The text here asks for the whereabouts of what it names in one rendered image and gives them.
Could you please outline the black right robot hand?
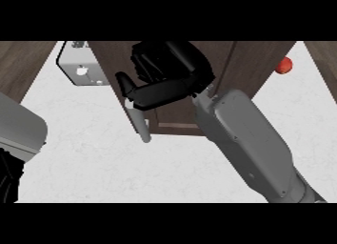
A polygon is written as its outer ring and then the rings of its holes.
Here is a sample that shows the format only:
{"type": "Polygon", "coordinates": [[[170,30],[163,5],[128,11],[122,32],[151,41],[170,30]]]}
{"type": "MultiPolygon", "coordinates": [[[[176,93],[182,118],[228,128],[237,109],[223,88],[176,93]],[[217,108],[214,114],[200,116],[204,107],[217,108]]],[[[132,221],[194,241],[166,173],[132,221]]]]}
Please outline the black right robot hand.
{"type": "Polygon", "coordinates": [[[122,71],[114,77],[122,96],[141,111],[195,97],[214,80],[207,58],[188,41],[141,41],[132,45],[130,60],[145,85],[122,71]]]}

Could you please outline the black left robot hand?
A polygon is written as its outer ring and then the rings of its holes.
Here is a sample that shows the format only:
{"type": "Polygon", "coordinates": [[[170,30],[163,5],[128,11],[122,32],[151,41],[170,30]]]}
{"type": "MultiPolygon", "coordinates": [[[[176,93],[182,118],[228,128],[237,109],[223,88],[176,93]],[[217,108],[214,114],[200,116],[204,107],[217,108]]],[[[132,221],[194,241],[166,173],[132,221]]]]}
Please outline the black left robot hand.
{"type": "Polygon", "coordinates": [[[24,162],[0,148],[0,203],[17,202],[19,179],[24,162]]]}

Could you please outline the dark wooden cabinet panel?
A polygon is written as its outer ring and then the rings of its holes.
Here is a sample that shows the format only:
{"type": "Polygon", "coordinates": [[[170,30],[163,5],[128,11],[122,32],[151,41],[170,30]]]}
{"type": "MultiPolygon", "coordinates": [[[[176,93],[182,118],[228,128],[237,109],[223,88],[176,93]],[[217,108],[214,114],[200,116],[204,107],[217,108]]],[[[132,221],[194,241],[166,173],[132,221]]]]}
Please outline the dark wooden cabinet panel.
{"type": "Polygon", "coordinates": [[[294,41],[234,41],[210,95],[238,89],[253,98],[293,44],[294,41]]]}

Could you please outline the brown wooden cabinet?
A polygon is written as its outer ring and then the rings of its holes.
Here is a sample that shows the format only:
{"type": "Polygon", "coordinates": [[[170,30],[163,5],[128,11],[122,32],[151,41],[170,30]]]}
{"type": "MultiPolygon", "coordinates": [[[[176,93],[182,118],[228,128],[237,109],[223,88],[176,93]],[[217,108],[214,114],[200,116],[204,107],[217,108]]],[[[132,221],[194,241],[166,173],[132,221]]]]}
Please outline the brown wooden cabinet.
{"type": "Polygon", "coordinates": [[[0,41],[0,92],[20,102],[30,88],[54,41],[0,41]]]}
{"type": "Polygon", "coordinates": [[[337,104],[337,41],[304,41],[304,46],[337,104]]]}

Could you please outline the red round fruit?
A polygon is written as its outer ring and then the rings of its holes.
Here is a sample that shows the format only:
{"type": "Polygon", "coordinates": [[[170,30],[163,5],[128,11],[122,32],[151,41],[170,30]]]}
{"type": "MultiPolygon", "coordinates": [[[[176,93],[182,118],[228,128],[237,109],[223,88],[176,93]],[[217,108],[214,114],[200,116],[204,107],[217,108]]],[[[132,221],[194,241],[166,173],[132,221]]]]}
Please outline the red round fruit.
{"type": "Polygon", "coordinates": [[[275,67],[275,72],[279,74],[285,74],[287,72],[291,71],[291,67],[293,67],[291,59],[288,57],[284,57],[275,67]]]}

